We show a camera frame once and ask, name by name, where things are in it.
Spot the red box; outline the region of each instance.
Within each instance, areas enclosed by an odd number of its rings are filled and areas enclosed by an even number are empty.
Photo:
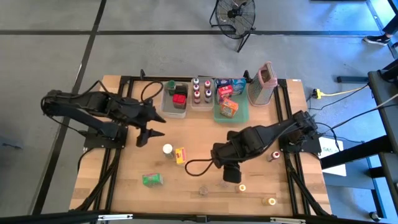
[[[224,87],[219,87],[217,90],[217,103],[222,103],[225,98],[229,98],[232,95],[232,85],[227,85]]]
[[[185,95],[174,94],[173,105],[175,108],[185,110],[185,107],[187,105],[187,97]]]

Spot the orange package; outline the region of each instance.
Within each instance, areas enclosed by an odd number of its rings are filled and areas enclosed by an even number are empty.
[[[232,100],[225,98],[220,107],[220,113],[224,116],[232,118],[238,111],[239,104]]]

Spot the shoe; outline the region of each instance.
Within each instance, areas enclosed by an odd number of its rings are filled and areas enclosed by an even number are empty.
[[[390,41],[390,38],[386,39],[386,37],[383,35],[382,36],[366,36],[363,40],[370,44],[379,44],[379,45],[385,46]]]

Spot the green tray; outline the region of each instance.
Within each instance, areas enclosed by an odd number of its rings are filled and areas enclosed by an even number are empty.
[[[231,96],[231,100],[239,103],[239,109],[235,113],[233,118],[228,118],[220,114],[220,105],[215,101],[214,103],[214,120],[217,123],[244,123],[249,120],[249,109],[248,109],[248,94],[244,90],[242,94]]]

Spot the electric fan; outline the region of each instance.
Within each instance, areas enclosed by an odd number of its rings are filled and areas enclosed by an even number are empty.
[[[217,25],[211,23],[214,13],[216,13]],[[239,53],[251,32],[256,29],[253,27],[255,19],[256,3],[254,0],[217,0],[209,23],[212,27],[218,26],[225,36],[241,39],[237,50]]]

